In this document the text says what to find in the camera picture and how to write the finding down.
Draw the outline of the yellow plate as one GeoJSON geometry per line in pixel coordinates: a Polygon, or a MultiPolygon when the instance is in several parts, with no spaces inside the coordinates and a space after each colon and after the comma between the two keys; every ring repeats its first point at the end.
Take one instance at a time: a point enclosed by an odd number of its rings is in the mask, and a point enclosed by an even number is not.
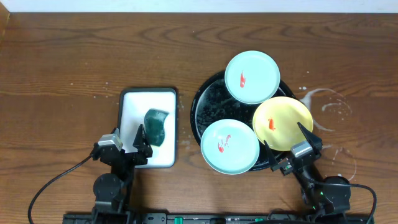
{"type": "Polygon", "coordinates": [[[305,140],[297,123],[313,130],[313,118],[308,108],[301,101],[286,96],[273,97],[261,103],[252,119],[258,140],[276,151],[289,151],[305,140]]]}

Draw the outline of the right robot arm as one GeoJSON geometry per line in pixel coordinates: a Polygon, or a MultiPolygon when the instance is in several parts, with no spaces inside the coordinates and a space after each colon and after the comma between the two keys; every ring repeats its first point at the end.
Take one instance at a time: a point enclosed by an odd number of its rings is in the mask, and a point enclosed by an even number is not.
{"type": "Polygon", "coordinates": [[[321,157],[322,139],[301,123],[297,123],[305,140],[294,145],[284,161],[278,162],[268,143],[264,143],[271,170],[280,170],[283,175],[293,174],[298,180],[303,201],[314,209],[307,220],[315,222],[327,216],[344,216],[350,209],[351,190],[344,177],[323,178],[314,162],[321,157]]]}

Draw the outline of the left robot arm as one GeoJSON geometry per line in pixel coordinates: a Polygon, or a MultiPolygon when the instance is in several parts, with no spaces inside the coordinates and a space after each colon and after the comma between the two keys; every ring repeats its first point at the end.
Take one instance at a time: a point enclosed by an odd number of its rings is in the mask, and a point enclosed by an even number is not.
{"type": "Polygon", "coordinates": [[[133,146],[137,147],[136,152],[123,149],[118,128],[94,143],[90,155],[93,160],[109,165],[111,172],[100,175],[94,182],[92,223],[142,223],[140,216],[129,207],[134,170],[136,166],[146,165],[153,153],[142,124],[133,146]]]}

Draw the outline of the white rectangular soap tray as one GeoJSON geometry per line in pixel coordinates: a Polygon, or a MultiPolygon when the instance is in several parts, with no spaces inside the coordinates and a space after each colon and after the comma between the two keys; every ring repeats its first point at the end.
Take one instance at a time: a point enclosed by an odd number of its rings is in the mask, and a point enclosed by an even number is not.
{"type": "Polygon", "coordinates": [[[150,145],[152,157],[142,168],[169,168],[175,163],[177,147],[177,93],[173,88],[131,88],[121,93],[118,128],[123,149],[136,152],[133,146],[137,129],[144,125],[144,116],[149,109],[169,113],[165,120],[165,139],[160,147],[150,145]]]}

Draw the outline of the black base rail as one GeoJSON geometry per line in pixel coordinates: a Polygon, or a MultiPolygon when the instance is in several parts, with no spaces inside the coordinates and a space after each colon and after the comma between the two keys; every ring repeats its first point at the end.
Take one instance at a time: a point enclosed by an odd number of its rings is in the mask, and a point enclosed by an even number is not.
{"type": "Polygon", "coordinates": [[[141,223],[141,224],[245,224],[245,223],[311,223],[307,217],[293,214],[273,213],[271,215],[187,215],[165,213],[117,214],[65,214],[63,223],[141,223]]]}

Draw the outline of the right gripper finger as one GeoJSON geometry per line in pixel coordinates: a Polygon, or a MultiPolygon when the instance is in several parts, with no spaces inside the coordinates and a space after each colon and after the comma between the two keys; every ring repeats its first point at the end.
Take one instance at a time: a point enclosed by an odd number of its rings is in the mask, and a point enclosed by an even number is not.
{"type": "Polygon", "coordinates": [[[271,148],[269,147],[268,143],[266,142],[266,140],[264,140],[264,145],[265,145],[265,150],[266,150],[266,154],[268,157],[269,167],[271,168],[271,170],[279,169],[279,162],[274,157],[274,154],[273,154],[271,148]]]}
{"type": "Polygon", "coordinates": [[[304,135],[305,139],[307,140],[307,142],[311,145],[311,147],[313,149],[322,149],[323,148],[322,139],[320,137],[313,134],[300,122],[298,122],[297,125],[298,125],[299,129],[301,130],[302,134],[304,135]]]}

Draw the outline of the light green plate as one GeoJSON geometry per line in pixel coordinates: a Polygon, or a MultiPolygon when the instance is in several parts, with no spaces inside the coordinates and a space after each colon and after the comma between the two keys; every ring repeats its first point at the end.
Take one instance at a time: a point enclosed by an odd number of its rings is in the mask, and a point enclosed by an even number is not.
{"type": "Polygon", "coordinates": [[[260,153],[254,131],[235,119],[221,119],[209,125],[201,137],[200,148],[207,164],[227,175],[247,172],[260,153]]]}
{"type": "Polygon", "coordinates": [[[249,50],[234,56],[228,63],[224,81],[236,100],[256,105],[271,98],[280,84],[280,71],[272,57],[249,50]]]}

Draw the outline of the black round tray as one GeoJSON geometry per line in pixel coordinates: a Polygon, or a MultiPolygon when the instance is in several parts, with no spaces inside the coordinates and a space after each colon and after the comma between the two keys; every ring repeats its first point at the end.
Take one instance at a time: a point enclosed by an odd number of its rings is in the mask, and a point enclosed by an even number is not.
{"type": "MultiPolygon", "coordinates": [[[[296,99],[288,85],[280,81],[276,93],[272,97],[287,96],[296,99]]],[[[201,137],[205,129],[215,121],[221,119],[235,119],[243,122],[252,130],[252,118],[259,104],[248,105],[236,100],[229,93],[224,80],[224,70],[209,78],[197,91],[190,110],[190,124],[193,135],[200,146],[201,137]]],[[[263,143],[257,162],[249,171],[258,171],[270,167],[268,156],[263,143]]],[[[277,162],[287,157],[287,152],[272,150],[277,162]]]]}

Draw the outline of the green sponge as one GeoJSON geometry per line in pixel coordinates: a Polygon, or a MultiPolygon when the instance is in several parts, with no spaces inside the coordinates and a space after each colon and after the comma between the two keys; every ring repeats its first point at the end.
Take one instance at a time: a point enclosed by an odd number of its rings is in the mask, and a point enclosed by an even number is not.
{"type": "Polygon", "coordinates": [[[147,141],[153,145],[160,147],[165,139],[165,120],[169,115],[168,112],[156,109],[149,109],[144,116],[144,126],[147,141]]]}

